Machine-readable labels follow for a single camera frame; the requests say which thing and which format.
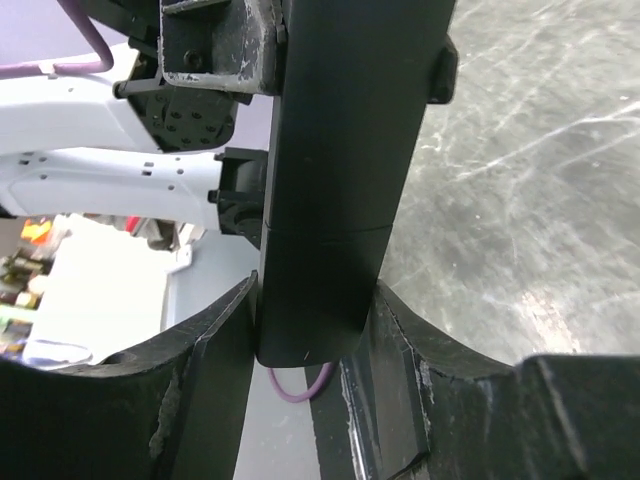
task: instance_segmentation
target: screw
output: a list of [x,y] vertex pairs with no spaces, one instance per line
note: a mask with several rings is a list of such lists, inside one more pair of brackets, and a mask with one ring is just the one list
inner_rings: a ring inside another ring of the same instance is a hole
[[202,68],[202,55],[195,50],[187,50],[182,60],[187,68],[192,70],[200,70]]

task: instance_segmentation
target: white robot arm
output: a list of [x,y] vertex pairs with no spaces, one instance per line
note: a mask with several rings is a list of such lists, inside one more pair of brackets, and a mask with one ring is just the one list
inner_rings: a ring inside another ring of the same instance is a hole
[[119,45],[112,53],[115,66],[102,74],[0,81],[4,214],[135,215],[218,230],[212,194],[220,186],[222,162],[210,151],[161,153],[130,102],[114,95],[138,52]]

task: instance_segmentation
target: gray concrete floor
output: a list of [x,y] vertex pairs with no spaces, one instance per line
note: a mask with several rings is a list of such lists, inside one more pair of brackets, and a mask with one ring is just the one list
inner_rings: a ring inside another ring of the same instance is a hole
[[382,277],[505,362],[640,353],[640,3],[460,0]]

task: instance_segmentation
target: purple cable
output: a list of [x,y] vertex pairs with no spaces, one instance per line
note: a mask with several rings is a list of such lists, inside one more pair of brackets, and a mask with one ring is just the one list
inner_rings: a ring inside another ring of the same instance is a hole
[[[98,54],[100,60],[87,63],[56,63],[53,65],[55,73],[60,75],[89,75],[102,73],[113,68],[113,55],[109,45],[104,41],[100,32],[91,22],[87,14],[82,11],[76,0],[58,0],[69,19],[78,28],[87,43]],[[42,75],[42,62],[18,63],[0,66],[0,79],[33,77]]]
[[313,385],[311,385],[311,388],[309,388],[309,390],[307,390],[306,392],[301,393],[300,395],[290,395],[287,392],[285,392],[282,386],[280,385],[280,383],[278,382],[278,379],[276,378],[276,372],[273,370],[273,368],[269,368],[268,370],[269,370],[269,380],[271,380],[271,385],[273,386],[273,389],[276,391],[276,393],[281,399],[289,403],[302,403],[306,400],[312,400],[313,397],[315,397],[320,392],[320,390],[322,390],[322,388],[326,385],[327,380],[329,380],[329,377],[331,376],[331,371],[333,370],[333,364],[325,363],[324,365],[322,365],[322,369],[318,374],[318,378],[316,378],[316,381],[313,382]]

